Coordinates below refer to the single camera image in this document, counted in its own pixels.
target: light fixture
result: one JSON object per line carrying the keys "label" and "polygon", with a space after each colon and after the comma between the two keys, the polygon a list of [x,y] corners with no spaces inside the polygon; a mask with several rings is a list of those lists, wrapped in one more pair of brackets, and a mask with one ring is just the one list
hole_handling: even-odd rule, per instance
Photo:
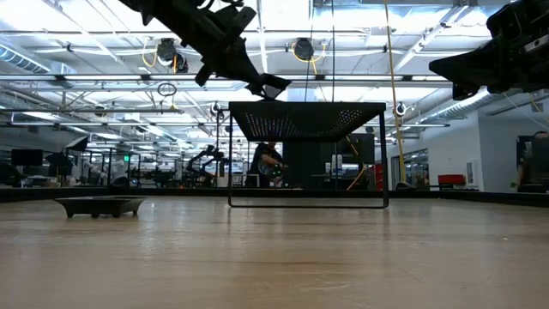
{"label": "light fixture", "polygon": [[396,116],[402,117],[406,114],[406,105],[402,102],[399,102],[398,106],[395,109]]}
{"label": "light fixture", "polygon": [[192,74],[170,74],[170,75],[151,75],[153,81],[194,81],[195,76]]}
{"label": "light fixture", "polygon": [[100,123],[60,123],[59,125],[63,125],[63,126],[73,126],[73,125],[78,125],[78,126],[101,126],[103,124],[100,124]]}
{"label": "light fixture", "polygon": [[118,136],[116,134],[110,134],[110,133],[95,133],[96,136],[103,137],[106,139],[120,139],[121,136]]}
{"label": "light fixture", "polygon": [[446,82],[446,78],[442,76],[412,76],[414,82]]}
{"label": "light fixture", "polygon": [[[5,75],[0,76],[0,81],[28,81],[28,75]],[[55,76],[52,75],[32,75],[33,81],[55,81]]]}
{"label": "light fixture", "polygon": [[77,127],[73,127],[73,126],[70,126],[69,129],[74,130],[74,131],[79,132],[79,133],[83,133],[83,134],[88,134],[89,133],[86,130],[83,130],[83,129],[80,129],[80,128],[77,128]]}
{"label": "light fixture", "polygon": [[36,117],[44,120],[52,120],[52,121],[59,120],[59,117],[53,116],[50,113],[46,113],[46,112],[24,112],[24,114],[27,116],[32,116],[32,117]]}
{"label": "light fixture", "polygon": [[67,81],[139,81],[141,76],[137,75],[66,75],[64,79]]}
{"label": "light fixture", "polygon": [[[325,76],[325,79],[328,81],[356,81],[356,82],[367,82],[367,81],[390,81],[391,76],[352,76],[352,75],[336,75],[336,76]],[[402,81],[404,76],[395,76],[395,81]]]}

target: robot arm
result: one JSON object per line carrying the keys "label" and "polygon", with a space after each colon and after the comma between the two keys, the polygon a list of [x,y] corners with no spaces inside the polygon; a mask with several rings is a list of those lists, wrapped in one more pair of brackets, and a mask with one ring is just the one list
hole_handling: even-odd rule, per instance
{"label": "robot arm", "polygon": [[476,51],[430,63],[454,83],[454,100],[487,86],[493,94],[510,88],[549,88],[549,0],[519,0],[503,6],[486,23],[492,40]]}
{"label": "robot arm", "polygon": [[244,7],[242,0],[222,0],[231,5],[217,12],[209,10],[213,1],[199,9],[205,0],[120,0],[142,14],[143,24],[157,18],[181,38],[181,45],[190,45],[202,55],[204,66],[195,81],[203,86],[215,73],[228,79],[248,82],[253,94],[274,99],[290,84],[269,74],[259,74],[246,53],[245,39],[240,34],[256,16]]}

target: white wall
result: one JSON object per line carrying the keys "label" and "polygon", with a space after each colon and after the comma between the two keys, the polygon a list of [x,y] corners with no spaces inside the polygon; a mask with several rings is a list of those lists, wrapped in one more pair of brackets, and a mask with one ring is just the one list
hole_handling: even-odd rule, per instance
{"label": "white wall", "polygon": [[[538,117],[536,120],[549,126],[543,118]],[[526,117],[481,117],[479,126],[485,191],[516,191],[510,187],[510,183],[516,181],[517,177],[516,139],[547,129]]]}
{"label": "white wall", "polygon": [[[479,162],[479,189],[484,190],[480,158],[478,114],[473,112],[463,120],[449,121],[449,128],[430,128],[423,131],[419,140],[405,140],[404,153],[427,149],[429,152],[429,180],[438,185],[438,175],[467,173],[467,162]],[[397,146],[387,148],[389,159],[389,188],[392,184],[391,158],[399,155]]]}

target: ceiling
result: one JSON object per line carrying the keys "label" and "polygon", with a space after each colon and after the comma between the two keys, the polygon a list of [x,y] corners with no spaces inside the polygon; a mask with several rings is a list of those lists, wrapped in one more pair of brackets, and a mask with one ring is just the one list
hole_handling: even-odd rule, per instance
{"label": "ceiling", "polygon": [[[387,28],[383,1],[361,0],[246,0],[247,6],[260,8],[261,24],[257,16],[246,28],[243,37],[250,59],[259,71],[276,75],[336,75],[357,76],[349,81],[343,77],[332,82],[295,82],[279,99],[309,101],[368,101],[386,102],[386,118],[392,120],[393,93],[390,79],[369,80],[367,76],[387,77],[390,73]],[[487,16],[495,13],[508,1],[479,0],[480,6],[456,7],[454,0],[395,0],[389,1],[389,23],[395,73],[398,76],[430,76],[428,64],[486,43],[491,37],[485,24]],[[214,1],[212,10],[221,7]],[[121,75],[171,74],[172,68],[159,61],[154,65],[154,51],[162,38],[174,38],[158,21],[143,26],[140,15],[118,0],[1,0],[0,46],[33,60],[51,70],[50,73]],[[316,50],[315,65],[298,61],[292,53],[297,38],[309,38]],[[189,47],[179,47],[189,63],[190,74],[201,67],[200,56]],[[0,73],[30,74],[17,66],[0,61]],[[164,98],[156,91],[158,83],[74,82],[72,88],[54,87],[48,82],[9,81],[0,86],[12,88],[5,92],[14,96],[20,91],[32,94],[21,105],[36,109],[156,109],[156,113],[108,113],[104,117],[78,112],[54,114],[66,122],[114,123],[127,121],[151,123],[182,123],[185,126],[159,126],[161,132],[139,132],[135,128],[117,134],[129,141],[142,141],[153,135],[153,141],[213,142],[215,127],[198,127],[199,123],[214,122],[210,107],[217,102],[224,106],[230,100],[257,100],[242,82],[213,80],[205,88],[193,81],[172,82],[178,91]],[[451,84],[444,80],[433,82],[398,82],[396,99],[408,109],[405,121],[413,121],[436,107],[451,101]],[[13,107],[9,100],[1,106]],[[160,112],[173,106],[180,112]],[[21,121],[44,121],[47,117],[18,115]],[[74,126],[94,132],[104,128]]]}

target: pole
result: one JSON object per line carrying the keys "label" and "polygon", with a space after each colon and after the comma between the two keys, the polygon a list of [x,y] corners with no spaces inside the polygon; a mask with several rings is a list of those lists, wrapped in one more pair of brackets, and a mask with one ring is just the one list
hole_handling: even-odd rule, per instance
{"label": "pole", "polygon": [[[217,118],[216,118],[216,128],[217,133],[215,134],[215,148],[220,148],[220,111],[217,111]],[[219,177],[219,168],[220,163],[217,161],[215,162],[215,186],[217,186],[217,178]]]}
{"label": "pole", "polygon": [[137,186],[141,187],[141,154],[137,158]]}
{"label": "pole", "polygon": [[339,173],[339,167],[338,167],[338,158],[337,158],[337,142],[335,143],[335,189],[337,190],[337,179],[339,178],[340,176],[340,173]]}
{"label": "pole", "polygon": [[387,168],[387,142],[385,141],[385,114],[383,112],[379,114],[379,124],[379,141],[381,142],[381,166],[383,169],[383,207],[385,208],[389,206],[389,177]]}
{"label": "pole", "polygon": [[131,178],[131,153],[128,154],[128,180]]}
{"label": "pole", "polygon": [[229,181],[228,203],[232,207],[232,115],[229,115]]}
{"label": "pole", "polygon": [[250,171],[250,141],[248,141],[248,157],[246,158],[246,166],[247,166],[247,171],[246,172],[249,172]]}
{"label": "pole", "polygon": [[111,184],[111,166],[112,166],[112,148],[109,149],[109,170],[106,174],[106,183],[107,185]]}

